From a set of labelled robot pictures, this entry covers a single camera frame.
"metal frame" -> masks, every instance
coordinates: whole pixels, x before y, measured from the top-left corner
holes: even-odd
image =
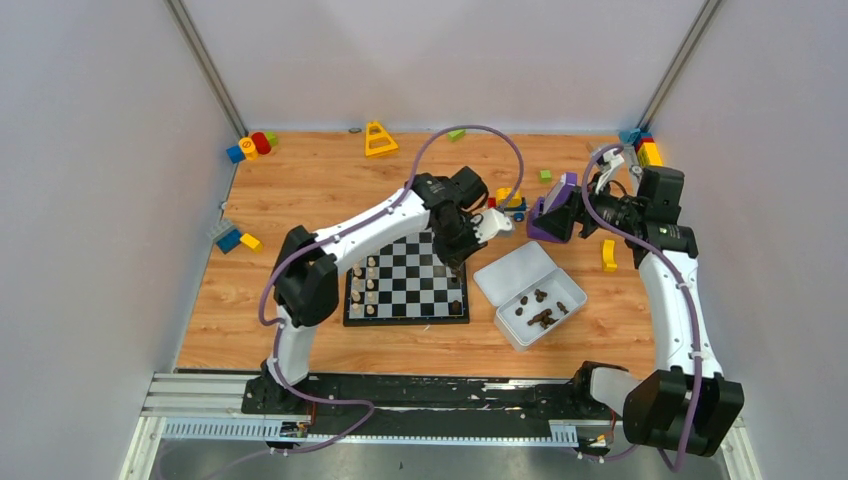
[[[674,58],[671,60],[671,64],[668,66],[665,75],[663,75],[662,80],[660,80],[659,85],[657,85],[657,89],[654,90],[654,94],[651,96],[648,106],[645,107],[645,112],[639,119],[638,128],[642,129],[642,131],[647,132],[650,129],[651,123],[653,123],[656,118],[657,111],[665,101],[668,92],[671,91],[671,88],[677,81],[677,77],[686,66],[686,63],[692,56],[692,52],[703,37],[704,31],[710,25],[715,13],[723,3],[724,0],[705,0],[704,4],[701,5],[701,10],[698,11],[698,14],[695,16],[695,21],[692,22],[692,26],[689,27],[689,31],[683,38],[683,42],[677,49],[677,53],[674,54]]]
[[[180,29],[180,32],[182,32],[189,49],[191,49],[191,53],[194,54],[194,58],[197,60],[200,70],[209,82],[209,88],[212,89],[212,93],[215,94],[215,98],[218,99],[218,103],[224,110],[224,115],[230,122],[233,131],[236,132],[236,135],[240,138],[247,136],[247,127],[245,127],[244,121],[241,119],[241,115],[239,115],[233,99],[230,97],[229,92],[227,92],[227,87],[224,86],[224,81],[221,80],[221,75],[215,68],[215,64],[212,62],[212,58],[209,56],[209,52],[206,50],[206,46],[203,44],[203,40],[197,32],[197,28],[194,26],[194,23],[191,20],[191,15],[189,15],[183,0],[164,1],[165,5],[168,6],[168,10],[171,12],[171,15],[174,17],[174,22],[176,22],[177,27]]]
[[[121,480],[146,480],[154,466],[161,440],[209,439],[279,441],[282,422],[308,421],[308,415],[246,415],[241,399],[249,374],[156,374],[142,407]],[[566,380],[513,380],[522,385]],[[493,384],[493,387],[509,388]],[[606,420],[553,420],[550,437],[474,438],[399,437],[349,435],[344,443],[568,447],[576,442],[579,428],[606,427]],[[310,435],[300,443],[321,442],[328,435]],[[762,480],[743,420],[737,419],[722,443],[731,480]]]

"chessboard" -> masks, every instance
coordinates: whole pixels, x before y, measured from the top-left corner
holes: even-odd
[[[468,323],[465,265],[433,252],[433,233],[414,233],[366,256],[345,275],[344,325]]]

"wooden platform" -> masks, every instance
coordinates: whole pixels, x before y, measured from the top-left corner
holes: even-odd
[[[394,134],[400,152],[368,160],[362,133],[281,133],[272,155],[243,162],[230,194],[226,216],[265,248],[254,254],[239,247],[228,255],[212,252],[191,323],[177,362],[179,367],[256,369],[267,358],[273,328],[257,320],[259,295],[286,233],[299,224],[310,230],[334,225],[385,200],[409,175],[412,159],[426,134]],[[579,172],[588,161],[587,142],[614,137],[517,135],[526,160],[522,193],[528,203],[554,176]],[[453,175],[468,165],[491,192],[512,186],[517,163],[510,148],[488,134],[471,134],[456,143],[438,140],[419,171]],[[629,187],[621,175],[622,182]],[[524,224],[509,239],[496,239],[469,259],[468,275],[528,240]],[[325,372],[417,373],[570,377],[584,360],[625,366],[644,377],[653,370],[654,341],[648,300],[632,256],[616,241],[618,272],[601,271],[599,231],[566,245],[542,244],[548,254],[587,292],[589,302],[570,321],[529,351],[518,353],[495,328],[495,308],[473,282],[469,325],[403,327],[342,326],[342,309],[320,327],[311,369]],[[273,315],[273,301],[266,308]]]

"cable clip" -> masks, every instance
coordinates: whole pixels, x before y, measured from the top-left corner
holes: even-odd
[[[700,358],[701,361],[703,362],[705,360],[709,360],[711,357],[710,357],[710,352],[705,352],[703,350],[699,350],[697,352],[689,352],[689,358],[691,360],[695,360],[696,358]]]

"green block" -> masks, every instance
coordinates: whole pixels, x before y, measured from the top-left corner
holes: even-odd
[[[448,138],[451,142],[455,142],[460,138],[465,136],[465,130],[454,130],[452,132],[448,132]]]

